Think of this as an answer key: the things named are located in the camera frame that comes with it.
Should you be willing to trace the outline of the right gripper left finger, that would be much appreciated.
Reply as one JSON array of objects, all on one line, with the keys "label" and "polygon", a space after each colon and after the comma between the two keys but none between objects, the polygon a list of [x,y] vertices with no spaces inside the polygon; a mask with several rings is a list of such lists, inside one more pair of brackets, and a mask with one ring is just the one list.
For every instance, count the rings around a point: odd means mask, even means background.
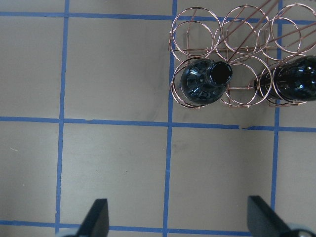
[{"label": "right gripper left finger", "polygon": [[109,211],[106,198],[96,199],[87,213],[75,237],[107,237],[109,233]]}]

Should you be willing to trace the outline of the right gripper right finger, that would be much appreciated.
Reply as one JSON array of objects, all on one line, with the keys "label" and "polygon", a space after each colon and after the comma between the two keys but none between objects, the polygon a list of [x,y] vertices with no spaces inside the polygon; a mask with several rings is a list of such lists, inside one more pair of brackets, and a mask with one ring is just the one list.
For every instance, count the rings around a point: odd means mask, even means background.
[{"label": "right gripper right finger", "polygon": [[291,230],[260,196],[247,199],[247,227],[253,237],[296,236],[296,231]]}]

